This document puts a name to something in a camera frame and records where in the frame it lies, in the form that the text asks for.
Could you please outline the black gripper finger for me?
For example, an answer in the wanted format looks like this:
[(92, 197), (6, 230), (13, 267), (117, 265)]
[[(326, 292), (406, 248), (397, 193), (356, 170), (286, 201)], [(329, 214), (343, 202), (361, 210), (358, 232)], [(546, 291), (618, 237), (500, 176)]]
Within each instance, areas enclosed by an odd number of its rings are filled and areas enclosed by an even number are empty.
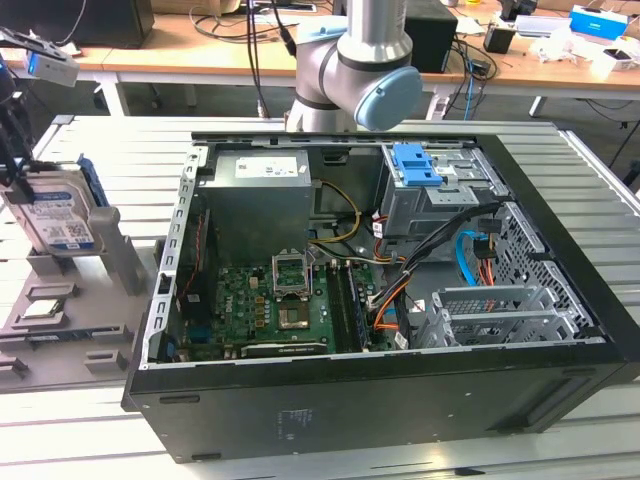
[(23, 99), (1, 102), (1, 193), (10, 204), (28, 204), (34, 192), (25, 176), (34, 139)]

